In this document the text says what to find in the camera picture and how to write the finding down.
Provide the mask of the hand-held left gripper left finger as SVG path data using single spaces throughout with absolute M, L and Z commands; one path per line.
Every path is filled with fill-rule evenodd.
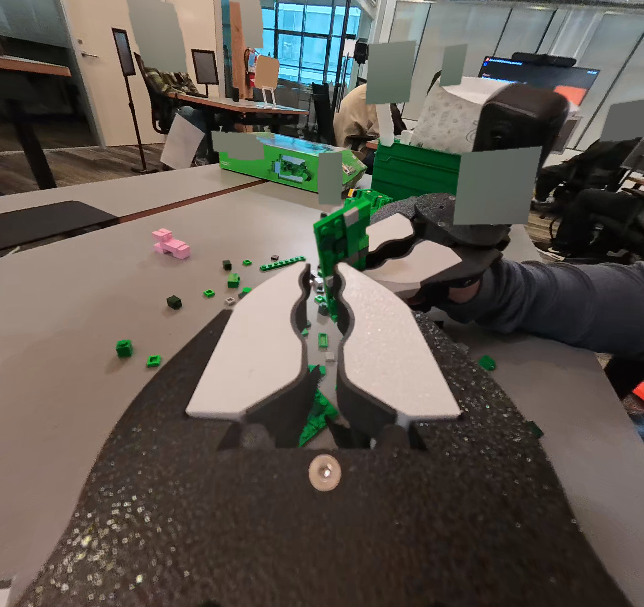
M 305 422 L 317 383 L 308 369 L 310 264 L 256 286 L 232 310 L 185 409 L 191 418 Z

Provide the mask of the white paper sheet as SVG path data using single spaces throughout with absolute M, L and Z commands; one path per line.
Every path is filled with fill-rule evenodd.
M 171 169 L 190 168 L 200 144 L 204 141 L 204 131 L 180 114 L 176 114 L 166 136 L 160 161 Z

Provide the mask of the wooden top table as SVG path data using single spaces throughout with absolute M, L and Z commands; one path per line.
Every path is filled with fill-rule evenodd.
M 176 92 L 166 95 L 175 101 L 190 104 L 205 112 L 208 123 L 215 130 L 232 132 L 235 125 L 269 127 L 278 133 L 281 127 L 296 126 L 300 118 L 309 111 L 241 99 L 234 101 L 227 97 L 196 97 Z

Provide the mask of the small green brick model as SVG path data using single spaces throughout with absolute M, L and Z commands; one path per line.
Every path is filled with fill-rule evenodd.
M 367 202 L 370 206 L 370 215 L 380 210 L 382 207 L 394 202 L 393 198 L 371 189 L 352 188 L 348 191 L 345 199 L 346 204 L 357 206 L 360 203 Z

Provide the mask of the person's right forearm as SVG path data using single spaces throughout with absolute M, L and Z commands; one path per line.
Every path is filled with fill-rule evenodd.
M 457 310 L 498 332 L 522 331 L 596 353 L 643 359 L 642 261 L 572 265 L 504 258 Z

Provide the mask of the tan rounded board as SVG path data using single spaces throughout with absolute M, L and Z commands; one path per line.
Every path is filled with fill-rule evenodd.
M 261 91 L 263 102 L 273 106 L 277 105 L 274 91 L 278 84 L 278 75 L 279 60 L 266 55 L 257 56 L 254 87 Z

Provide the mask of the wooden table with black leg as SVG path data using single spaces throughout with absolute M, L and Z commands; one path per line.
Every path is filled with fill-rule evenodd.
M 26 79 L 28 74 L 70 78 L 67 66 L 1 55 L 1 101 L 4 102 L 22 151 L 41 190 L 55 189 L 57 184 L 43 148 L 24 111 L 23 103 L 36 98 Z

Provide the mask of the black webcam bar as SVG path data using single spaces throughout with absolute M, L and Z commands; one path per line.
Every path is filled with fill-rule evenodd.
M 511 55 L 512 61 L 534 66 L 553 66 L 560 68 L 572 68 L 576 64 L 574 57 L 564 57 L 559 55 L 548 54 L 530 54 L 525 52 L 515 52 Z

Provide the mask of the scattered loose toy bricks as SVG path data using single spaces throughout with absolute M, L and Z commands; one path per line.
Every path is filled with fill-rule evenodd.
M 232 272 L 228 272 L 228 271 L 226 271 L 224 275 L 226 277 L 226 282 L 228 282 L 228 281 L 232 282 L 232 285 L 226 284 L 226 288 L 227 289 L 231 288 L 232 289 L 231 293 L 235 294 L 236 293 L 235 289 L 239 288 L 239 276 L 235 275 Z M 225 306 L 230 307 L 232 305 L 235 305 L 238 300 L 241 300 L 241 298 L 243 298 L 243 296 L 246 296 L 247 293 L 250 292 L 250 291 L 251 291 L 251 288 L 244 287 L 244 288 L 240 289 L 237 292 L 237 294 L 238 294 L 237 298 L 235 298 L 234 296 L 226 295 L 222 300 L 223 300 Z M 215 293 L 215 291 L 213 289 L 206 289 L 204 292 L 202 292 L 202 295 L 205 297 L 205 299 L 210 299 L 210 298 L 215 297 L 216 293 Z M 172 296 L 168 297 L 167 305 L 168 305 L 168 307 L 170 309 L 178 310 L 182 306 L 181 299 L 179 297 L 177 297 L 176 295 L 172 295 Z M 123 339 L 123 340 L 117 341 L 117 345 L 115 347 L 115 352 L 117 353 L 117 355 L 118 355 L 118 357 L 120 359 L 131 357 L 133 355 L 133 353 L 134 353 L 134 348 L 133 348 L 132 341 L 130 339 Z M 161 364 L 161 362 L 162 362 L 162 357 L 160 355 L 149 356 L 149 357 L 147 357 L 147 361 L 146 361 L 147 367 L 158 367 Z M 495 370 L 495 368 L 497 366 L 497 363 L 494 361 L 494 359 L 492 359 L 492 357 L 490 357 L 487 354 L 481 356 L 478 359 L 477 363 L 482 369 L 485 369 L 485 370 L 488 370 L 488 371 Z M 535 436 L 538 439 L 540 439 L 543 436 L 543 431 L 539 428 L 539 426 L 536 425 L 536 423 L 534 421 L 528 421 L 527 425 L 528 425 L 530 431 L 533 434 L 535 434 Z

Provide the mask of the green toy brick assembly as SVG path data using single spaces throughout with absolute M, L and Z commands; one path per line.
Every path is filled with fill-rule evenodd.
M 321 218 L 313 225 L 318 249 L 318 275 L 323 279 L 326 306 L 333 321 L 337 320 L 334 286 L 335 266 L 345 262 L 364 271 L 368 254 L 371 203 L 364 198 L 347 199 L 344 206 Z

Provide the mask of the paper towel roll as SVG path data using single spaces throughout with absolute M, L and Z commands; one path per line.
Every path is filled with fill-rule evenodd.
M 410 145 L 455 154 L 473 151 L 483 105 L 509 81 L 463 77 L 456 86 L 430 88 Z

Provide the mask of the black framed table sign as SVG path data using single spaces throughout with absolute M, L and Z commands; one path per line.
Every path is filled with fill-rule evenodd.
M 191 49 L 197 83 L 205 86 L 219 85 L 215 52 L 206 49 Z

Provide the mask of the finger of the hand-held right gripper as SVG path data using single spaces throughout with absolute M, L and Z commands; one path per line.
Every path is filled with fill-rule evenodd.
M 413 222 L 403 214 L 392 216 L 369 225 L 366 266 L 385 266 L 407 257 L 418 242 Z
M 403 300 L 413 298 L 431 277 L 460 265 L 463 259 L 451 248 L 420 241 L 398 258 L 388 258 L 368 270 L 368 276 Z

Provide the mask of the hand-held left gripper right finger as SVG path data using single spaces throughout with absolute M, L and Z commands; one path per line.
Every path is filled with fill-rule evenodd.
M 346 263 L 335 268 L 337 404 L 353 428 L 452 420 L 463 410 L 410 308 Z

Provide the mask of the pink toy brick pig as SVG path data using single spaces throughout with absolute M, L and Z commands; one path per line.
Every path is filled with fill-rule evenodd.
M 152 233 L 155 243 L 154 251 L 159 254 L 169 254 L 178 259 L 185 259 L 191 256 L 191 249 L 188 244 L 173 237 L 173 233 L 161 228 Z

